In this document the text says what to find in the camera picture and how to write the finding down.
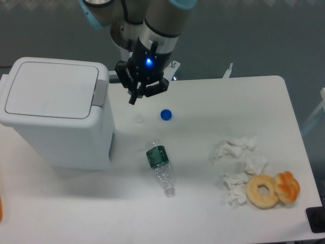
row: white trash bin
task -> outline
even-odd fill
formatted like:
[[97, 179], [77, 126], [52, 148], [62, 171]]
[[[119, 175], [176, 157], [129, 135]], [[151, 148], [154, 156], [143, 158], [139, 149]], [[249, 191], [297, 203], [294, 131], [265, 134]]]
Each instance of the white trash bin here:
[[107, 169], [115, 129], [108, 85], [103, 64], [21, 58], [0, 81], [0, 123], [52, 166]]

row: crumpled tissue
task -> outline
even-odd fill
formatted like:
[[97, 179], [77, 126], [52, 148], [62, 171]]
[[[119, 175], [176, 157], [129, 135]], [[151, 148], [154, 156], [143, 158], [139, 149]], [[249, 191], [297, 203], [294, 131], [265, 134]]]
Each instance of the crumpled tissue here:
[[267, 163], [268, 160], [265, 156], [247, 157], [245, 171], [248, 174], [260, 175]]
[[245, 185], [235, 185], [228, 193], [228, 202], [232, 209], [238, 208], [246, 202]]
[[241, 138], [233, 138], [228, 140], [228, 142], [231, 145], [240, 147], [241, 149], [245, 150], [248, 149], [250, 151], [253, 151], [255, 147], [257, 147], [257, 137], [253, 136], [253, 137], [241, 137]]
[[234, 188], [236, 185], [242, 185], [248, 182], [248, 176], [245, 173], [239, 174], [225, 174], [223, 180], [227, 183], [229, 189]]
[[216, 151], [216, 159], [225, 156], [230, 155], [236, 159], [240, 157], [243, 150], [240, 147], [229, 145], [228, 143], [224, 143], [219, 150]]

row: green bottle label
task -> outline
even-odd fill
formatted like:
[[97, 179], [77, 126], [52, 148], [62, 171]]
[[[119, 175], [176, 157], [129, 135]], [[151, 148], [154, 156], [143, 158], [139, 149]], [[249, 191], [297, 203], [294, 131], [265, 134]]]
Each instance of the green bottle label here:
[[147, 152], [147, 158], [150, 164], [150, 167], [155, 169], [158, 167], [158, 164], [162, 166], [169, 163], [167, 157], [166, 149], [164, 146], [157, 146]]

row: plastic water bottle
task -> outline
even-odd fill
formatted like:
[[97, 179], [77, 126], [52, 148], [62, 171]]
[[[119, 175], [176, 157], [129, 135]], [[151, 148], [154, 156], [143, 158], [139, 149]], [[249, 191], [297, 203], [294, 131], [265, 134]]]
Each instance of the plastic water bottle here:
[[172, 171], [169, 165], [169, 159], [165, 147], [157, 139], [146, 143], [147, 158], [150, 167], [164, 188], [167, 197], [175, 194], [174, 184], [172, 182]]

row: blue bottle cap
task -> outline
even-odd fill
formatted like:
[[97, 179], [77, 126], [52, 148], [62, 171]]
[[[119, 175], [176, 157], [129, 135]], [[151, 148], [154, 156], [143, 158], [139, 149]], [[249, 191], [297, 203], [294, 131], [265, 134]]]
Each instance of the blue bottle cap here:
[[170, 120], [172, 118], [172, 112], [169, 109], [164, 109], [160, 112], [160, 116], [163, 120]]

